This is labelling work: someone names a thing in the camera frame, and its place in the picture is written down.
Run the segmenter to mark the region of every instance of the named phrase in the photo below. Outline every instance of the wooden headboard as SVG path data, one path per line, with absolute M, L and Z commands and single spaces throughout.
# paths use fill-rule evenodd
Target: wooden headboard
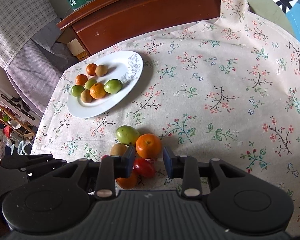
M 220 16 L 220 0 L 93 0 L 58 23 L 89 55 L 163 28 Z

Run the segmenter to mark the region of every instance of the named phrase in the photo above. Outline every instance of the tablecloth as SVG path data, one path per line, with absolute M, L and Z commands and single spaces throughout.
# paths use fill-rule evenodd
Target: tablecloth
M 131 125 L 157 134 L 176 155 L 217 157 L 282 188 L 295 205 L 288 232 L 299 235 L 300 43 L 248 7 L 246 0 L 221 0 L 220 18 L 143 34 L 72 66 L 53 93 L 32 154 L 100 161 L 117 142 L 116 129 Z M 102 115 L 72 117 L 66 100 L 76 75 L 119 50 L 142 56 L 137 85 Z M 168 178 L 161 157 L 155 169 L 156 177 L 140 178 L 137 189 L 180 191 L 181 179 Z

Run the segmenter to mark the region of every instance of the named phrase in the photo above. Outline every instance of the ribbed black surface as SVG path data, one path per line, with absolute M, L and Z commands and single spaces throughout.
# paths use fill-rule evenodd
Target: ribbed black surface
M 5 239 L 286 240 L 290 237 L 284 232 L 260 237 L 225 232 L 199 202 L 183 200 L 176 191 L 121 191 L 114 200 L 98 202 L 82 223 L 65 232 L 51 236 L 12 232 Z

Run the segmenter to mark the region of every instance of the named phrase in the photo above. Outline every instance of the tangerine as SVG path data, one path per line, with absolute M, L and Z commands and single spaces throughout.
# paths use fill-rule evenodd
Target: tangerine
M 88 81 L 88 78 L 85 74 L 80 74 L 77 75 L 77 77 L 75 78 L 75 83 L 77 85 L 81 85 L 84 86 L 84 84 Z
M 132 189 L 137 185 L 138 176 L 135 170 L 131 171 L 130 177 L 128 178 L 117 178 L 115 180 L 120 188 L 123 189 Z
M 105 92 L 105 85 L 102 83 L 96 83 L 93 84 L 92 87 L 90 88 L 90 95 L 94 99 L 101 99 L 106 95 Z
M 97 68 L 97 65 L 94 64 L 94 63 L 91 63 L 91 64 L 89 64 L 89 65 L 86 67 L 86 72 L 87 72 L 88 75 L 90 75 L 90 76 L 95 76 L 95 75 L 96 75 L 96 68 Z
M 158 136 L 147 133 L 141 135 L 136 141 L 138 155 L 144 159 L 153 159 L 161 152 L 161 141 Z

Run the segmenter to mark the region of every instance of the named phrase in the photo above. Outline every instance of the white oval plate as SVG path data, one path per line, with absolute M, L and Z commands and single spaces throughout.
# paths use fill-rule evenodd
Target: white oval plate
M 103 77 L 97 77 L 98 83 L 106 84 L 110 79 L 119 79 L 123 83 L 123 88 L 116 94 L 107 94 L 102 99 L 93 100 L 91 103 L 84 103 L 81 98 L 76 98 L 71 94 L 68 95 L 67 108 L 70 114 L 78 118 L 89 118 L 103 114 L 122 99 L 138 82 L 142 69 L 143 60 L 141 56 L 133 51 L 118 51 L 94 62 L 97 65 L 106 65 L 108 73 Z

